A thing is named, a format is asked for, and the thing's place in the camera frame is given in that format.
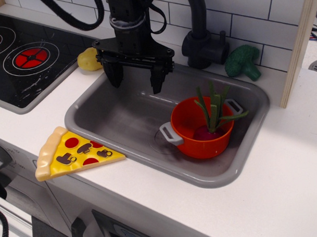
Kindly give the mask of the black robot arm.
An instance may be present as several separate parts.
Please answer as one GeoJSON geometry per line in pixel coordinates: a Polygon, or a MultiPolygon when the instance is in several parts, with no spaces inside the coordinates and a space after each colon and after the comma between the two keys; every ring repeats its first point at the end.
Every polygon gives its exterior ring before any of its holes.
{"type": "Polygon", "coordinates": [[[96,59],[115,88],[123,80],[123,67],[128,66],[150,70],[153,92],[160,93],[166,75],[174,68],[174,50],[152,38],[149,10],[163,15],[162,10],[153,5],[154,0],[106,1],[115,37],[93,42],[96,59]]]}

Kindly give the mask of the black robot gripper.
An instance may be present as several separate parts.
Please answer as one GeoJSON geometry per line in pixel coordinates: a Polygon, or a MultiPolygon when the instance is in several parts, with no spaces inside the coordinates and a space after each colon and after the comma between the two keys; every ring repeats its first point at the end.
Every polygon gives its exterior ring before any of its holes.
{"type": "Polygon", "coordinates": [[[97,60],[103,65],[111,85],[119,88],[123,80],[123,66],[150,69],[153,93],[161,92],[166,73],[174,69],[174,51],[157,43],[151,35],[148,17],[134,21],[110,18],[115,37],[93,41],[97,60]]]}

